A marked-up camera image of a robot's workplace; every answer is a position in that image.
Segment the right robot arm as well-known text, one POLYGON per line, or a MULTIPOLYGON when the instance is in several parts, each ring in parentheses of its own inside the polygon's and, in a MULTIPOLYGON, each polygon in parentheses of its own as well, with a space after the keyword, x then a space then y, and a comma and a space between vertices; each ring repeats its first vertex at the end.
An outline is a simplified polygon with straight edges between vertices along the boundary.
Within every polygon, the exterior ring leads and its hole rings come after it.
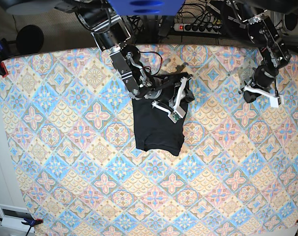
POLYGON ((181 5, 180 0, 0 0, 0 7, 12 15, 40 14, 51 9, 74 13, 97 47, 109 53, 129 95, 135 100, 151 100, 153 107, 173 120, 184 117, 184 105, 194 99, 188 88, 190 76, 176 73, 162 77, 148 72, 140 63, 141 52, 128 44, 134 31, 127 17, 139 17, 141 36, 158 41, 168 35, 181 5))

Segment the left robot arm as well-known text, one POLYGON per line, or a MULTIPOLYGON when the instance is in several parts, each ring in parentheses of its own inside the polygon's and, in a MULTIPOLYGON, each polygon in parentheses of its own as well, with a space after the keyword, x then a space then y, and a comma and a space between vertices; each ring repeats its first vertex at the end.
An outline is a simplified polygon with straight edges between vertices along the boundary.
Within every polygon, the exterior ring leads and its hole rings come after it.
POLYGON ((231 8, 237 23, 245 26, 250 41, 246 42, 231 32, 229 24, 233 20, 228 17, 222 19, 226 32, 243 44, 257 47, 262 56, 261 63, 258 67, 252 68, 252 74, 243 80, 238 92, 243 95, 246 103, 252 103, 259 96, 264 96, 269 99, 271 107, 279 108, 284 103, 284 97, 279 94, 276 85, 274 94, 270 93, 271 84, 276 84, 279 70, 289 64, 292 56, 269 16, 263 12, 255 13, 253 7, 245 3, 239 7, 236 5, 233 0, 225 0, 220 13, 223 15, 227 7, 231 8))

